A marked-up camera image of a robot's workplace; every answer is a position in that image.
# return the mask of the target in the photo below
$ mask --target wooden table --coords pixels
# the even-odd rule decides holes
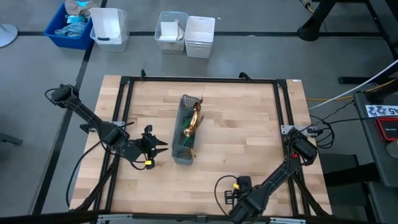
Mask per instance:
[[[120,79],[120,76],[104,77],[95,113],[106,121],[111,121]],[[295,124],[310,124],[301,81],[287,80],[287,84]],[[126,128],[131,139],[140,138],[144,127],[152,124],[152,133],[171,145],[183,94],[204,99],[205,119],[197,132],[197,158],[193,165],[174,163],[171,149],[155,158],[156,167],[152,170],[135,170],[121,159],[112,212],[222,215],[214,198],[214,186],[221,176],[250,175],[253,184],[259,184],[281,164],[280,129],[270,84],[134,82],[128,122],[135,123]],[[280,97],[284,109],[282,90]],[[97,141],[96,133],[89,134],[85,150]],[[98,182],[103,156],[104,149],[98,146],[83,159],[71,208],[79,206]],[[303,173],[309,191],[331,213],[319,159],[304,167]],[[233,179],[220,182],[217,189],[220,202],[224,201],[223,192],[233,189],[233,182]],[[300,191],[295,188],[298,208],[303,213]],[[105,186],[101,208],[107,189]],[[231,206],[223,208],[228,211]],[[287,183],[271,195],[264,215],[292,215]]]

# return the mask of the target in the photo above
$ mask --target white cable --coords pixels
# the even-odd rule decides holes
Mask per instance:
[[[325,101],[325,102],[323,102],[323,103],[320,103],[320,104],[318,104],[318,105],[315,105],[315,106],[309,108],[309,110],[312,110],[312,109],[315,109],[315,108],[320,107],[320,106],[322,106],[322,105],[325,105],[325,104],[327,104],[327,103],[329,103],[329,102],[331,102],[331,101],[333,101],[333,100],[335,100],[335,99],[337,99],[337,98],[340,98],[340,97],[346,95],[347,93],[350,93],[350,92],[352,92],[352,91],[354,91],[354,90],[356,90],[356,89],[358,89],[358,88],[361,88],[362,86],[368,84],[369,82],[371,82],[372,80],[374,80],[375,78],[377,78],[379,75],[383,74],[387,69],[391,68],[391,67],[392,67],[393,65],[395,65],[396,63],[398,63],[398,60],[396,60],[395,62],[393,62],[392,64],[390,64],[387,68],[385,68],[383,71],[379,72],[377,75],[375,75],[375,76],[373,76],[372,78],[370,78],[368,81],[366,81],[366,82],[360,84],[359,86],[353,88],[352,90],[348,90],[347,92],[342,93],[342,94],[340,94],[340,95],[338,95],[338,96],[336,96],[336,97],[334,97],[334,98],[332,98],[332,99],[330,99],[330,100],[328,100],[328,101]]]

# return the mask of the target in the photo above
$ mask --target blue plastic crate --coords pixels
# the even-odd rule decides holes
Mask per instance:
[[[55,35],[55,30],[62,29],[65,26],[65,15],[67,15],[67,11],[65,3],[62,3],[50,24],[45,28],[44,35],[49,37],[58,47],[86,50],[93,42],[93,39],[90,37],[93,21],[91,19],[88,20],[86,28],[79,37]]]

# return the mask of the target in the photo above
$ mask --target gray concrete floor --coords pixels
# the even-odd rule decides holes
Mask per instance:
[[[62,0],[0,2],[0,22],[20,31],[43,31]],[[397,25],[382,1],[373,1],[389,32]],[[127,11],[130,31],[153,31],[161,11],[185,11],[211,16],[217,31],[295,32],[310,14],[299,1],[280,0],[109,0],[107,7]],[[326,19],[329,32],[375,32],[373,19],[364,4],[337,4]],[[44,91],[60,83],[73,83],[84,51],[60,49],[42,36],[20,36],[0,49],[0,132],[24,140],[21,147],[1,144],[0,216],[25,215],[39,178],[49,158],[64,111],[44,98]],[[103,52],[94,46],[80,96],[95,107],[104,75],[148,75],[236,77],[246,72],[253,78],[301,79],[308,97],[329,98],[353,86],[339,85],[338,76],[369,77],[392,62],[381,38],[321,38],[304,42],[296,37],[215,37],[209,60],[186,55],[164,55],[153,37],[130,37],[123,53]],[[311,111],[326,116],[344,102],[330,103]],[[357,117],[353,106],[333,118]],[[65,189],[73,166],[81,156],[86,134],[83,121],[73,115],[44,212],[67,211]],[[335,126],[336,142],[322,153],[356,154],[362,164],[372,161],[359,122]],[[357,218],[357,213],[333,206],[333,213]]]

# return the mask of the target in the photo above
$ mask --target red device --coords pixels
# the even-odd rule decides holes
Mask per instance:
[[[378,118],[375,122],[383,140],[398,140],[398,118]]]

